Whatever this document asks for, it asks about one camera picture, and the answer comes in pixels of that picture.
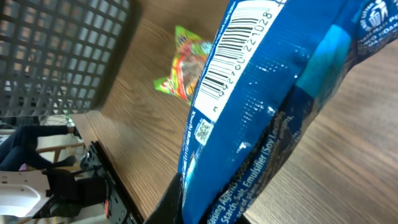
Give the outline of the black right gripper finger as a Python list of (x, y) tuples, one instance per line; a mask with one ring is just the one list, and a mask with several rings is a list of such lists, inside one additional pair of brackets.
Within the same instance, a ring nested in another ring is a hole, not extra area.
[(182, 224), (182, 174), (176, 173), (144, 224)]

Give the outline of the blue snack wrapper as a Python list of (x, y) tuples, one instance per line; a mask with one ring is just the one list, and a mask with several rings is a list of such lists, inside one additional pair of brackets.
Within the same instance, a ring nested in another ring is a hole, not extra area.
[(397, 38), (397, 0), (230, 1), (178, 171), (184, 223), (234, 223), (356, 64)]

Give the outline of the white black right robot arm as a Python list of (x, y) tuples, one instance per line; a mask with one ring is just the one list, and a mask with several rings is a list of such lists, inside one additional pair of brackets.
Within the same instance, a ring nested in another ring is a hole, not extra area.
[(1, 172), (1, 215), (42, 219), (71, 218), (102, 204), (111, 223), (144, 223), (137, 205), (116, 177), (89, 169), (89, 177), (64, 169)]

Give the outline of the colourful gummy candy bag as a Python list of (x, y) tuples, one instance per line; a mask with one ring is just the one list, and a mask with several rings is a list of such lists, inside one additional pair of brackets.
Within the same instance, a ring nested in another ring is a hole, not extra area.
[(175, 46), (169, 76), (155, 80), (154, 87), (157, 91), (176, 96), (190, 104), (212, 43), (182, 26), (176, 26)]

